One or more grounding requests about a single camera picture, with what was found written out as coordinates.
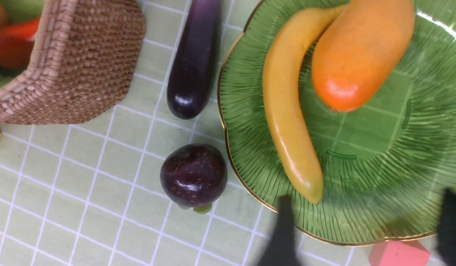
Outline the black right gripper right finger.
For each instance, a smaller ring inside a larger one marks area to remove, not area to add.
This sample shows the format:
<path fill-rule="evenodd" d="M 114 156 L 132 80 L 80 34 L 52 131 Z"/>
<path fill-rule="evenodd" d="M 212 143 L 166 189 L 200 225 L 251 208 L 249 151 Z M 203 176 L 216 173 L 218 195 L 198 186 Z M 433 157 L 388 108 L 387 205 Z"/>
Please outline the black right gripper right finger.
<path fill-rule="evenodd" d="M 444 193 L 436 234 L 436 249 L 443 262 L 456 266 L 456 192 L 450 188 Z"/>

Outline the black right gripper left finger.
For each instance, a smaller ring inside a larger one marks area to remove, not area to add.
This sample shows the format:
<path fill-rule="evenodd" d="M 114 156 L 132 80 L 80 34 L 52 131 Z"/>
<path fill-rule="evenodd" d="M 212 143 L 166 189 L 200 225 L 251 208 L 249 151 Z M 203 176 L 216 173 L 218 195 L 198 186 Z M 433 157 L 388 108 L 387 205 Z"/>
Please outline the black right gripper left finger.
<path fill-rule="evenodd" d="M 292 201 L 283 195 L 278 199 L 278 217 L 270 240 L 257 266 L 301 266 L 295 250 Z"/>

